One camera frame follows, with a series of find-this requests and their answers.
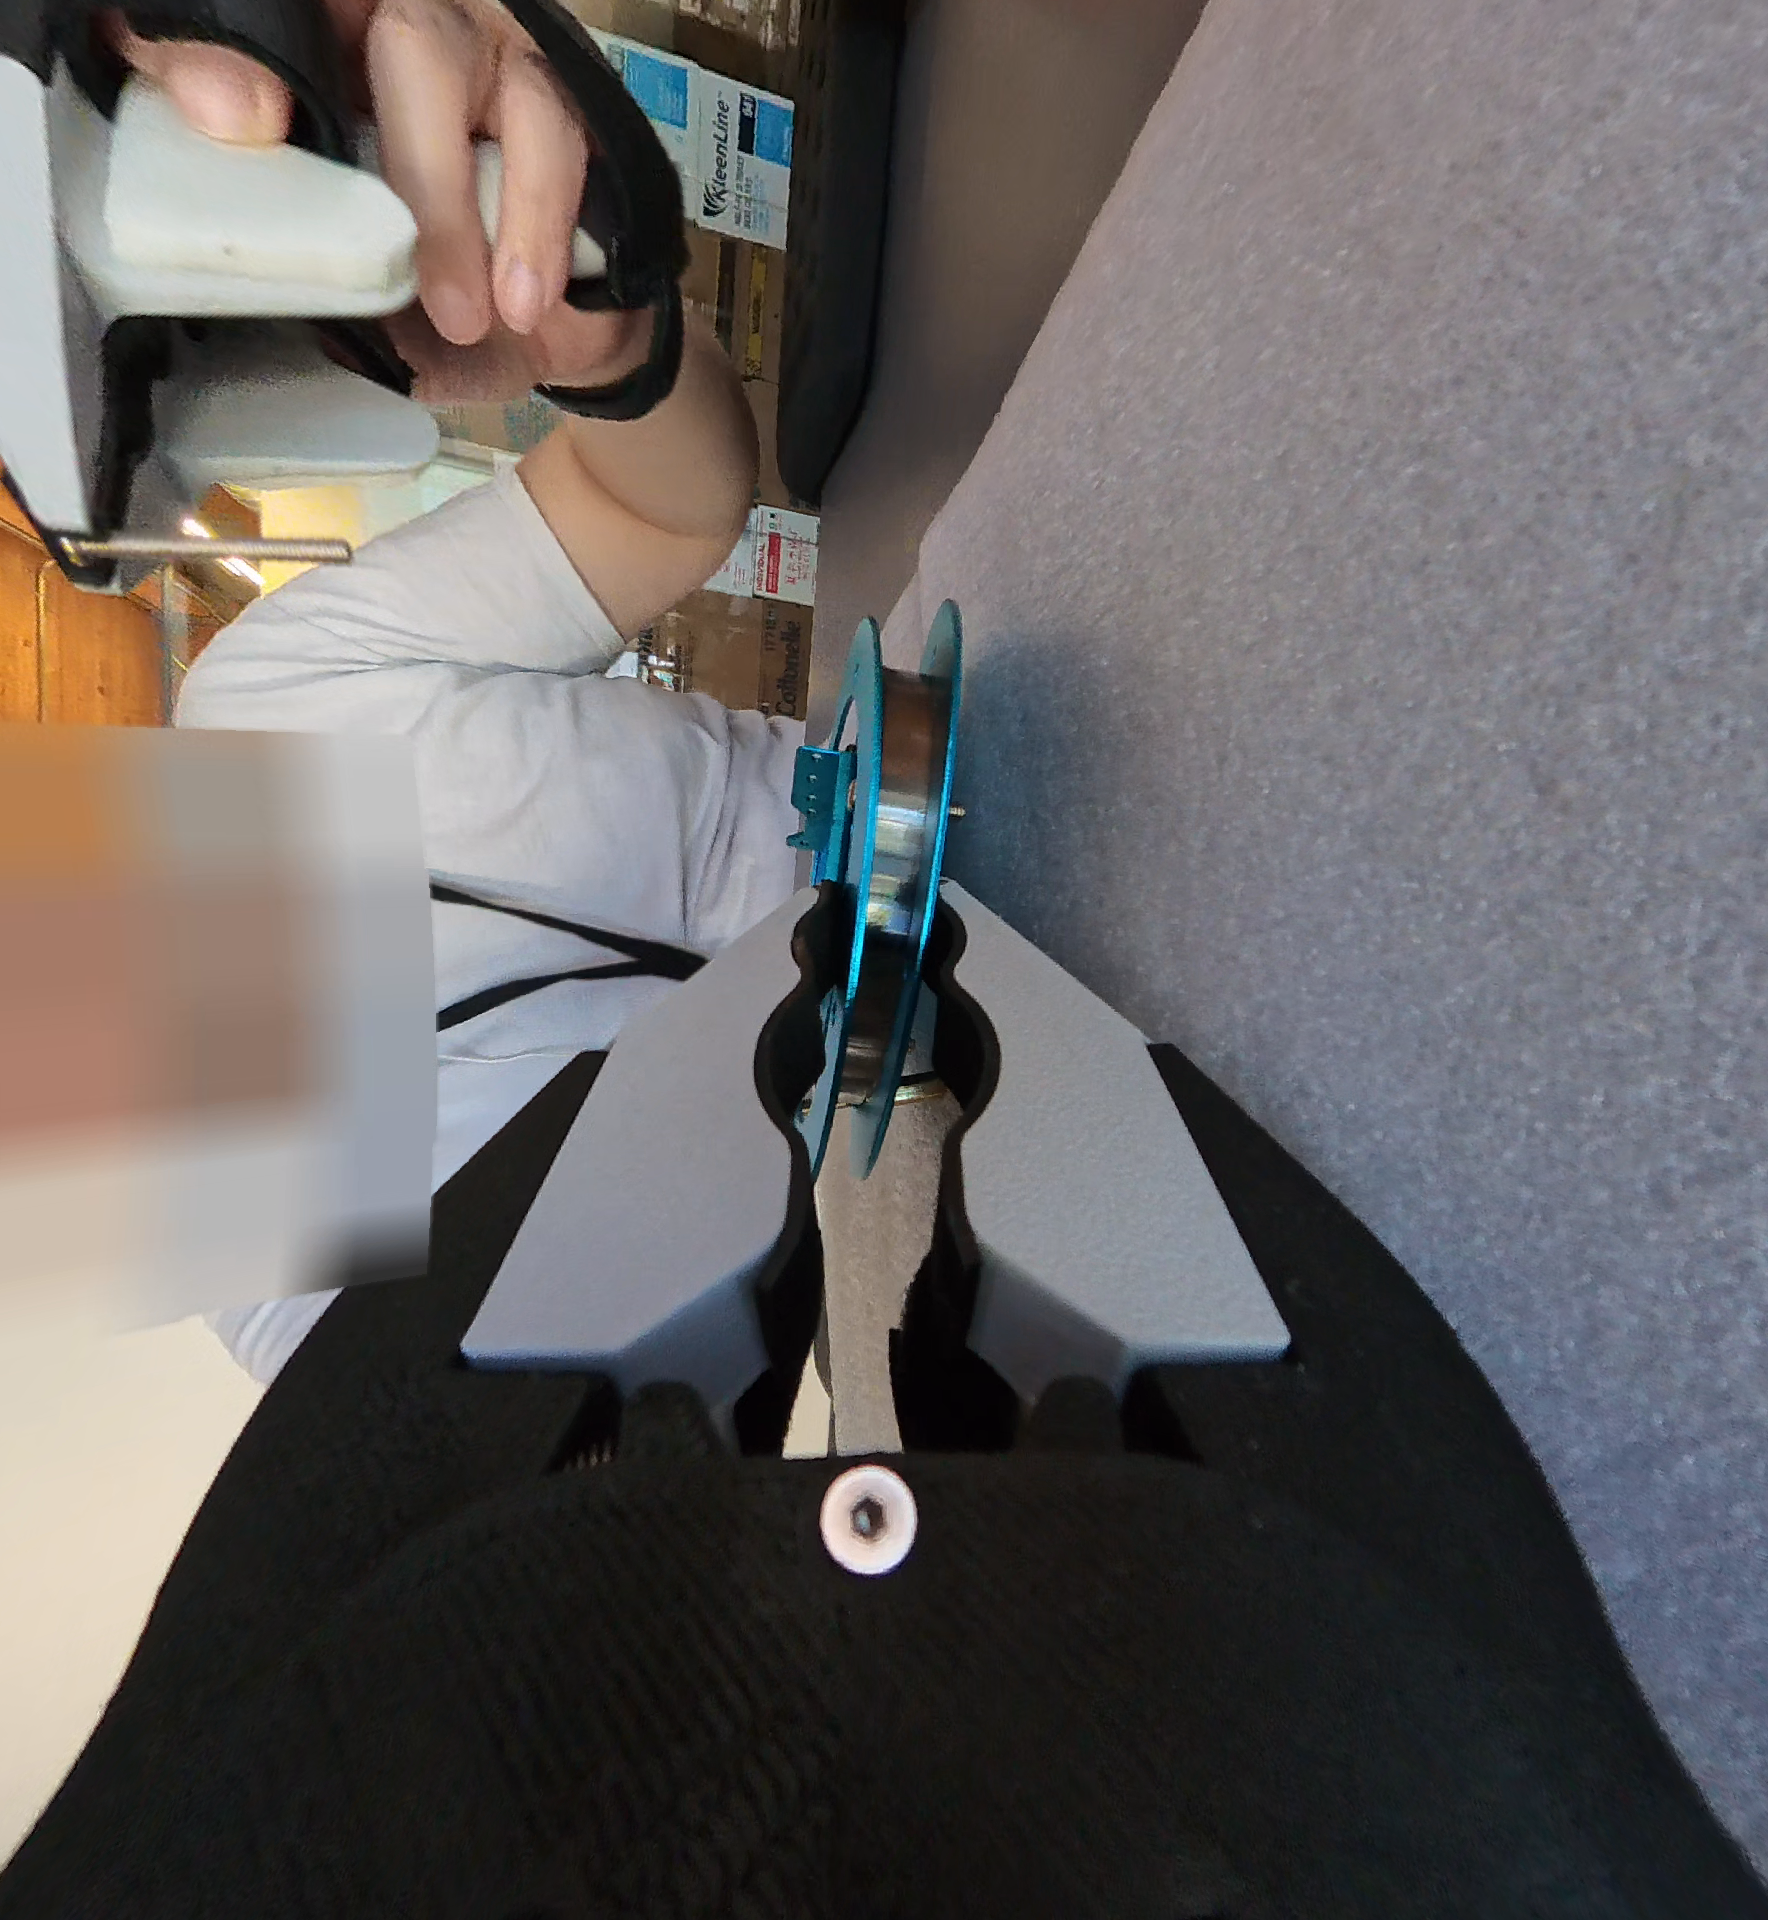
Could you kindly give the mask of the person's white shirt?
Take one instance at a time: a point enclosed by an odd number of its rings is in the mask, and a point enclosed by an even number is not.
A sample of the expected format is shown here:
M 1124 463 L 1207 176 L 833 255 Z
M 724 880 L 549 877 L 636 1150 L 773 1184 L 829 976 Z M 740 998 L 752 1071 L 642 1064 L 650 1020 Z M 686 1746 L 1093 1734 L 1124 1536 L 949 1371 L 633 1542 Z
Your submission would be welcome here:
M 444 1186 L 670 990 L 561 921 L 714 954 L 795 894 L 803 726 L 609 676 L 621 636 L 504 469 L 261 598 L 181 685 L 183 728 L 413 743 L 437 1004 L 558 976 L 437 1034 Z

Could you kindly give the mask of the person's left forearm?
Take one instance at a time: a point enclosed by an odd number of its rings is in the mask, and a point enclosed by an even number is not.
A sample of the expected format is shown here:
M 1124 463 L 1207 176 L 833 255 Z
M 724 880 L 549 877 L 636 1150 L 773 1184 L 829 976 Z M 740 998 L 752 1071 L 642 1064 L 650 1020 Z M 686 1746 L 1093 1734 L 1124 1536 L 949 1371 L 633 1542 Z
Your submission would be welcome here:
M 567 414 L 517 477 L 627 639 L 702 590 L 746 530 L 761 440 L 716 334 L 684 321 L 680 371 L 628 421 Z

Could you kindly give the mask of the long silver screw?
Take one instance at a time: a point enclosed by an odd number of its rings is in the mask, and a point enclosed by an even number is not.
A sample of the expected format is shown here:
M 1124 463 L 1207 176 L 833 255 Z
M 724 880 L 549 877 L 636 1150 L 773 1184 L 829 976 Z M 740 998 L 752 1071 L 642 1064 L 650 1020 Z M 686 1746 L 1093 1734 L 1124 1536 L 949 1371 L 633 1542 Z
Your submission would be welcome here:
M 351 564 L 349 540 L 230 540 L 201 536 L 56 536 L 56 554 L 78 566 L 120 564 Z

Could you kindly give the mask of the white foam sheet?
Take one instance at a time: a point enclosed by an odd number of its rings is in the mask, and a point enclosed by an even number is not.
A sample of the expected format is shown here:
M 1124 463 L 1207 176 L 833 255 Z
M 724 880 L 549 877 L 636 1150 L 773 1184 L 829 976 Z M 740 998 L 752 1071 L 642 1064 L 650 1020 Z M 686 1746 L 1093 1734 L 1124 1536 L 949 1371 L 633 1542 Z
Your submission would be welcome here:
M 1768 1877 L 1768 4 L 1205 4 L 888 642 L 1428 1289 Z

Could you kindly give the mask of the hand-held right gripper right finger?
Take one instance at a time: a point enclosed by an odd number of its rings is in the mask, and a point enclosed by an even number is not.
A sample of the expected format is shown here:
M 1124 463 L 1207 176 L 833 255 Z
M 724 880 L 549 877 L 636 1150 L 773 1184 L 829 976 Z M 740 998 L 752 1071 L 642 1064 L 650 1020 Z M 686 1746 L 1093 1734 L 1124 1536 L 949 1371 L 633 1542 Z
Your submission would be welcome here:
M 898 1325 L 905 1419 L 1021 1419 L 1066 1380 L 1268 1363 L 1291 1332 L 1163 1049 L 958 884 L 926 954 L 958 1106 Z

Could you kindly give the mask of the person's left hand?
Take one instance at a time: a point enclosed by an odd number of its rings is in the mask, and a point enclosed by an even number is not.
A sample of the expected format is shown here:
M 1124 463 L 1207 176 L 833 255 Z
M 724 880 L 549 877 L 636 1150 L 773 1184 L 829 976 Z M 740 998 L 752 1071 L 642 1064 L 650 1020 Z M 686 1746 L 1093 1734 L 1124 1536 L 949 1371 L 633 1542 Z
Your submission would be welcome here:
M 657 369 L 646 309 L 568 299 L 590 138 L 500 4 L 321 4 L 381 174 L 416 225 L 416 299 L 393 350 L 426 406 L 600 392 Z

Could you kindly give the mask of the blue metal turntable bearing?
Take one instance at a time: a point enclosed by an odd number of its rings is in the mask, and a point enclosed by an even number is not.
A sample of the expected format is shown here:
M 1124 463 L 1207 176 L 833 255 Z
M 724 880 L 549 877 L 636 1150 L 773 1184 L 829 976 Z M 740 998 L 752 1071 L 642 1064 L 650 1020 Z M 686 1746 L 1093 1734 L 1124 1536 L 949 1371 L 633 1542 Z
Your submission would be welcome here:
M 833 732 L 799 750 L 793 845 L 829 911 L 821 1026 L 824 1064 L 801 1106 L 812 1172 L 848 1114 L 848 1168 L 867 1179 L 888 1136 L 920 1013 L 954 818 L 964 701 L 964 623 L 943 600 L 914 669 L 882 659 L 858 623 Z

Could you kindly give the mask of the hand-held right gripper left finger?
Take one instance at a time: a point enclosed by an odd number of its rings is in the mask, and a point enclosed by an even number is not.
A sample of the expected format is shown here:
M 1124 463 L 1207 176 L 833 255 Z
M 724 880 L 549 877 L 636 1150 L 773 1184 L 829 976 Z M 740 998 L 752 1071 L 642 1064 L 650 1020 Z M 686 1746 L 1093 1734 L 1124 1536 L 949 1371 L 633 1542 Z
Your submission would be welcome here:
M 829 1117 L 833 887 L 797 891 L 597 1067 L 464 1332 L 477 1370 L 693 1387 L 777 1455 L 824 1307 L 803 1104 Z

